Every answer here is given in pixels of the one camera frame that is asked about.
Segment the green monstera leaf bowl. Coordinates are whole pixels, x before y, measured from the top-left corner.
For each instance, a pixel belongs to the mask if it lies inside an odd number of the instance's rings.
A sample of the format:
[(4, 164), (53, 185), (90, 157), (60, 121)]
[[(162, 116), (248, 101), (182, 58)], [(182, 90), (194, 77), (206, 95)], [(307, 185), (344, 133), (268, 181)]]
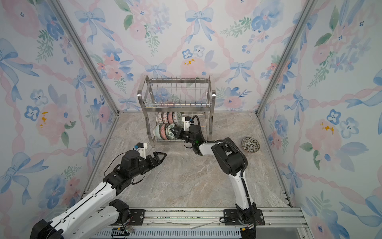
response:
[(167, 124), (166, 126), (166, 137), (168, 140), (174, 140), (176, 137), (174, 136), (174, 133), (171, 131), (172, 128), (175, 127), (175, 124)]

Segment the green white patterned bowl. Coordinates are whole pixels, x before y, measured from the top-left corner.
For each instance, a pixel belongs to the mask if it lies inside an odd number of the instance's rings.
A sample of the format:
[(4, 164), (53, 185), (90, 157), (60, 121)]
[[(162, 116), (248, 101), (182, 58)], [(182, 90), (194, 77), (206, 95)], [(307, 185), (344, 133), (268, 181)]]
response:
[(182, 126), (183, 121), (182, 121), (182, 113), (181, 112), (172, 112), (172, 117), (173, 117), (173, 123), (177, 126)]

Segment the black floral pattern bowl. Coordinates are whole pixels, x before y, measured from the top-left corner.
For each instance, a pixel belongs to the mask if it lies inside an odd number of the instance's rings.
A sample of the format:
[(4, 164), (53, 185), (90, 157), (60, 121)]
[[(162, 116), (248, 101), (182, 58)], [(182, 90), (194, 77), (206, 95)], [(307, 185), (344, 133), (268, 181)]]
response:
[(167, 112), (167, 120), (168, 120), (169, 124), (173, 124), (174, 123), (173, 113), (172, 112)]

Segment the red diamond pattern bowl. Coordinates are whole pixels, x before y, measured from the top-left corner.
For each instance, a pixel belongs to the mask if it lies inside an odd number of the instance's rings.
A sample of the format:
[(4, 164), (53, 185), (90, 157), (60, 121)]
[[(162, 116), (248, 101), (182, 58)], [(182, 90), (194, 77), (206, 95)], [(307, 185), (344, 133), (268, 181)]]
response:
[(164, 123), (164, 124), (169, 123), (168, 112), (162, 112), (161, 117), (162, 117), (162, 123)]

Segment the black leaf pattern pink bowl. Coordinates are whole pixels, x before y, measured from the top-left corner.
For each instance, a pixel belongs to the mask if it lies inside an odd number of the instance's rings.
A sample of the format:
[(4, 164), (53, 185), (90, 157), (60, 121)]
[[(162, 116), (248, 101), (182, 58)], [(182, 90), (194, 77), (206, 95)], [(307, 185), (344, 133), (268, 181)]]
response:
[(245, 137), (241, 141), (242, 148), (249, 153), (255, 153), (260, 150), (260, 143), (252, 138), (252, 137)]

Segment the pale green celadon bowl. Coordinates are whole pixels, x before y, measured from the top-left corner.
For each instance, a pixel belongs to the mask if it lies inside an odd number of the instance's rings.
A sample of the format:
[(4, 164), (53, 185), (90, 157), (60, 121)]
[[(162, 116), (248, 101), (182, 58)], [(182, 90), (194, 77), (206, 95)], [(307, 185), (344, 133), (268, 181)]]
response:
[(162, 138), (161, 138), (161, 135), (160, 135), (160, 126), (161, 126), (160, 123), (157, 124), (157, 125), (155, 126), (154, 130), (153, 130), (154, 136), (155, 136), (156, 139), (158, 139), (158, 140), (162, 139)]

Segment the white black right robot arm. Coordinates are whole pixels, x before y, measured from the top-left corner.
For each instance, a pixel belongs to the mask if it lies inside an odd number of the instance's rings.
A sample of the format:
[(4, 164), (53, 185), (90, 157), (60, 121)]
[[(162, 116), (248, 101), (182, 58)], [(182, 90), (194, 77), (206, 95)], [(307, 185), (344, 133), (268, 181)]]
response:
[(244, 226), (241, 229), (241, 237), (255, 239), (257, 226), (264, 225), (265, 222), (247, 187), (245, 171), (248, 159), (245, 154), (229, 137), (206, 141), (199, 125), (192, 124), (188, 130), (174, 127), (171, 132), (175, 138), (190, 143), (195, 154), (215, 157), (221, 170), (228, 175), (234, 190), (238, 221)]

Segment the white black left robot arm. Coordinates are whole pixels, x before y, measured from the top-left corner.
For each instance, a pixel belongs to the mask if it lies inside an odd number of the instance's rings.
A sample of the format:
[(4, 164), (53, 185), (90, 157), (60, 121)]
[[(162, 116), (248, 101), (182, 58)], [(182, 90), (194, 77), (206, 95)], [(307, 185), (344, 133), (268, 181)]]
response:
[(141, 154), (136, 149), (122, 153), (120, 164), (91, 193), (51, 221), (40, 220), (33, 226), (30, 238), (88, 239), (116, 222), (125, 224), (131, 218), (129, 207), (117, 196), (133, 184), (134, 177), (145, 175), (167, 156), (157, 151), (146, 157)]

